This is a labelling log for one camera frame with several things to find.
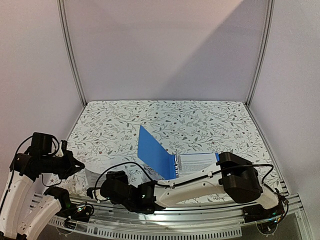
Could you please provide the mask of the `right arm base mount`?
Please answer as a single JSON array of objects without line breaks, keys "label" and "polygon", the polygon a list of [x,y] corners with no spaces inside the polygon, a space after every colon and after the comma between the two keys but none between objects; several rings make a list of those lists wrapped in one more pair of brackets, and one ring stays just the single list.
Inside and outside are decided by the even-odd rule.
[{"label": "right arm base mount", "polygon": [[256,223],[258,231],[265,235],[273,235],[279,223],[289,212],[289,201],[280,199],[277,206],[264,209],[260,204],[243,207],[243,218],[245,223]]}]

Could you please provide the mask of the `floral patterned table mat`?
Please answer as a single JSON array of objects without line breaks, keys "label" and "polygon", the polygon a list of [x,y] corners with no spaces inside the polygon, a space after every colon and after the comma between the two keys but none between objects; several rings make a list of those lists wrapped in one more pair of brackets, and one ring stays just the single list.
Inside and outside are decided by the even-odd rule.
[{"label": "floral patterned table mat", "polygon": [[[140,126],[170,153],[231,152],[254,164],[272,164],[246,107],[238,101],[119,100],[87,104],[68,138],[68,149],[85,167],[122,161],[133,185],[158,179],[137,155]],[[281,188],[276,170],[259,167],[265,183]]]}]

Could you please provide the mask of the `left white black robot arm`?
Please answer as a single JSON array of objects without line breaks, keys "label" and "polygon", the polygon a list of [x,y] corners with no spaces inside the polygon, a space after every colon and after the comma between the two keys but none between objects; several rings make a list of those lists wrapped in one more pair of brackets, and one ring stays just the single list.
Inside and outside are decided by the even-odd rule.
[{"label": "left white black robot arm", "polygon": [[17,154],[11,163],[11,174],[1,197],[0,238],[35,240],[55,214],[72,211],[75,207],[69,192],[52,185],[44,192],[44,199],[38,207],[19,225],[24,201],[39,175],[49,173],[66,180],[84,168],[85,165],[75,159],[69,150],[63,151],[62,156]]}]

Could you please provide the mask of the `chrome lever arch clip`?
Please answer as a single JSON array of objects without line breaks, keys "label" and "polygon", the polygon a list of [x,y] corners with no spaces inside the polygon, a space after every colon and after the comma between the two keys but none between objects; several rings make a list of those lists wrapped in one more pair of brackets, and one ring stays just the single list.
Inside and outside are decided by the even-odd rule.
[{"label": "chrome lever arch clip", "polygon": [[179,156],[176,151],[173,153],[173,166],[174,166],[174,178],[176,179],[179,177],[179,170],[180,170]]}]

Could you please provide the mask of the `hand drawn sketch paper sheet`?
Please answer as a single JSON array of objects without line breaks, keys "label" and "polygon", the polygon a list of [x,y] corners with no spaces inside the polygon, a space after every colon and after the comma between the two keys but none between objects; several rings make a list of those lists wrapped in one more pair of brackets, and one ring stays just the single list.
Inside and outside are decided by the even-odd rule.
[{"label": "hand drawn sketch paper sheet", "polygon": [[117,166],[114,167],[117,164],[122,163],[122,161],[115,161],[115,160],[110,160],[107,162],[98,162],[97,165],[93,166],[93,165],[89,165],[86,166],[84,171],[85,171],[85,176],[86,176],[86,180],[87,180],[87,186],[88,187],[94,187],[96,184],[97,179],[99,178],[99,176],[108,168],[111,167],[109,171],[124,171],[126,173],[126,175],[129,175],[129,170],[127,169],[127,167],[125,165],[122,166]]}]

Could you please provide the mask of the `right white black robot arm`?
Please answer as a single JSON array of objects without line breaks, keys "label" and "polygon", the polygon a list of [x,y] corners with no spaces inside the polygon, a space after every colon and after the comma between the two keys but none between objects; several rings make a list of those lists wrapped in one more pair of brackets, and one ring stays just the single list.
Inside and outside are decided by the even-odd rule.
[{"label": "right white black robot arm", "polygon": [[272,164],[254,164],[231,152],[223,152],[217,155],[215,163],[189,175],[131,185],[128,209],[152,214],[185,200],[227,194],[237,204],[255,202],[263,212],[272,216],[282,214],[287,201],[278,190],[265,184],[264,177],[259,177],[260,167],[274,168]]}]

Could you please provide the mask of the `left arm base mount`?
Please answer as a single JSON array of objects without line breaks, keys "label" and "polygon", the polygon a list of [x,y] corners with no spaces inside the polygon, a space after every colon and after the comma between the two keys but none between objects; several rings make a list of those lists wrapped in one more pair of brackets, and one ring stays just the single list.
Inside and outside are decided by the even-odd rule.
[{"label": "left arm base mount", "polygon": [[71,203],[69,208],[62,208],[55,216],[64,218],[63,227],[74,230],[78,222],[88,223],[95,213],[95,207],[87,202]]}]

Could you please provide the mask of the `aluminium front rail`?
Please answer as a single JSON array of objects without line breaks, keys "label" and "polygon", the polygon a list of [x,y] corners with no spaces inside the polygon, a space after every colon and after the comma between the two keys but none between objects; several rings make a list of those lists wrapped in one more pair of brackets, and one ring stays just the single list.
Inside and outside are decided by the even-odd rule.
[{"label": "aluminium front rail", "polygon": [[[89,203],[95,208],[90,222],[116,221],[136,225],[163,225],[163,226],[224,226],[241,225],[245,223],[242,208],[256,205],[257,203],[238,204],[234,202],[204,202],[204,203],[179,203],[177,206],[155,211],[153,214],[135,213],[127,210],[120,204],[112,204],[110,201],[97,203],[90,197],[70,196],[74,204]],[[298,195],[288,197],[288,214],[298,211],[302,204]]]}]

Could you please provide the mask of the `blue folder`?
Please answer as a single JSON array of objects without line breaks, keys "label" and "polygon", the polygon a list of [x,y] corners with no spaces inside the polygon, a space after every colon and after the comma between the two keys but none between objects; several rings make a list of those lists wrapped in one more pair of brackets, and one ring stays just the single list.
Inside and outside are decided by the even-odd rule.
[{"label": "blue folder", "polygon": [[175,179],[174,154],[168,153],[143,126],[139,128],[137,156],[165,180]]}]

